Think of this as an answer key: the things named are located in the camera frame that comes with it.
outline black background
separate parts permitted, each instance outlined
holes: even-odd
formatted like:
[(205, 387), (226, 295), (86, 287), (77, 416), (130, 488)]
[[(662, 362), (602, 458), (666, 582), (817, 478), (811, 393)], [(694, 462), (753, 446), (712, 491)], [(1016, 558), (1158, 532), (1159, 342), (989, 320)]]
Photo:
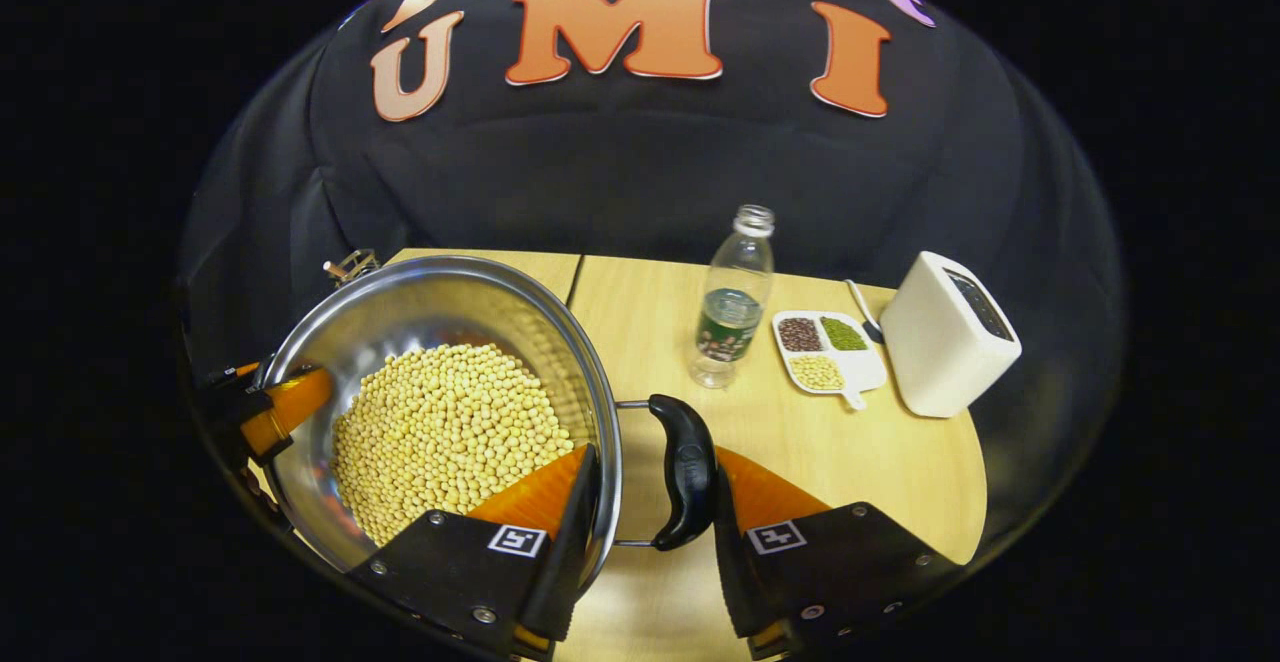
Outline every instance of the black background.
[[(444, 657), (252, 525), (182, 415), (165, 347), (165, 279), (219, 134), (361, 1), (10, 1), (4, 534), (19, 584), (5, 618), (37, 657)], [(1276, 325), (1254, 311), (1277, 287), (1276, 0), (927, 1), (1015, 61), (1091, 156), (1134, 280), (1132, 357), (1098, 449), (1048, 515), (858, 656), (1274, 653), (1260, 433)]]

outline red bean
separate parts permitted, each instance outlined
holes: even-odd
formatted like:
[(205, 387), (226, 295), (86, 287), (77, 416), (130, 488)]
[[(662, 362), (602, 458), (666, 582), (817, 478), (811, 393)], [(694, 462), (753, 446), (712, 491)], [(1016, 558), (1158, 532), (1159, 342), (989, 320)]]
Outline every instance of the red bean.
[(778, 323), (778, 337), (782, 346), (788, 352), (818, 352), (822, 350), (822, 339), (818, 337), (818, 328), (813, 320), (804, 318), (790, 318)]

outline white divided dish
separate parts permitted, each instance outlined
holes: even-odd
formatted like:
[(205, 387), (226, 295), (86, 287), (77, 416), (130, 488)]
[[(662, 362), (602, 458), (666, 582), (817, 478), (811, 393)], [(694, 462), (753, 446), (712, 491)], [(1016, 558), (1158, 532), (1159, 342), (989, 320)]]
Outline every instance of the white divided dish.
[[(838, 320), (850, 325), (858, 337), (863, 339), (863, 344), (867, 350), (837, 350), (831, 344), (831, 338), (827, 337), (827, 329), (822, 325), (822, 318), (829, 318)], [(786, 348), (782, 343), (782, 330), (778, 325), (782, 320), (801, 319), (813, 323), (814, 329), (818, 330), (818, 341), (822, 343), (820, 351), (803, 351), (792, 352)], [(884, 369), (884, 362), (881, 360), (879, 353), (872, 346), (872, 341), (867, 338), (867, 333), (863, 330), (863, 325), (859, 320), (844, 315), (841, 312), (815, 312), (809, 310), (785, 310), (773, 315), (773, 341), (778, 346), (778, 353), (782, 355), (783, 366), (786, 366), (787, 375), (796, 387), (804, 389), (810, 394), (840, 394), (850, 403), (854, 410), (865, 410), (867, 402), (864, 401), (861, 393), (869, 389), (876, 389), (883, 385), (888, 380), (888, 371)], [(796, 379), (795, 371), (791, 369), (791, 361), (796, 357), (805, 356), (819, 356), (827, 357), (832, 362), (836, 362), (836, 369), (840, 371), (841, 378), (845, 379), (844, 389), (814, 389), (803, 384)]]

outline plastic water bottle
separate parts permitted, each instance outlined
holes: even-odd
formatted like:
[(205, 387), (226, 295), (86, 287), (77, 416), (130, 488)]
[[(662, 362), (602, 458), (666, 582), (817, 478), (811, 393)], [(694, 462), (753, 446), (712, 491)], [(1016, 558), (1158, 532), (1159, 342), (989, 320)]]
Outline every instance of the plastic water bottle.
[(773, 284), (771, 234), (773, 213), (742, 205), (737, 207), (733, 233), (712, 260), (689, 370), (703, 387), (728, 387), (735, 364), (751, 346)]

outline wooden table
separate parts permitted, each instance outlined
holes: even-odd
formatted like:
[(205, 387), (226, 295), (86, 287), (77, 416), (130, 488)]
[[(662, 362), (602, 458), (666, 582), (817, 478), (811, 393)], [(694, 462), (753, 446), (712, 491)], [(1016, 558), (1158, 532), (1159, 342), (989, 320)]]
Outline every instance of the wooden table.
[[(918, 417), (888, 383), (863, 393), (868, 408), (837, 396), (810, 396), (787, 378), (772, 334), (759, 334), (728, 389), (705, 389), (686, 373), (707, 268), (625, 257), (404, 248), (388, 264), (460, 254), (511, 265), (568, 302), (604, 364), (617, 400), (663, 393), (690, 403), (716, 443), (745, 455), (836, 507), (865, 501), (947, 558), (968, 563), (987, 512), (987, 479), (969, 412)], [(873, 314), (892, 289), (861, 287)], [(764, 324), (782, 310), (831, 310), (856, 320), (840, 282), (777, 275)], [(644, 411), (620, 412), (622, 516), (620, 539), (649, 539), (671, 510), (663, 484), (666, 439)], [(672, 552), (614, 547), (573, 611), (556, 658), (577, 661), (749, 659), (733, 635), (714, 535)]]

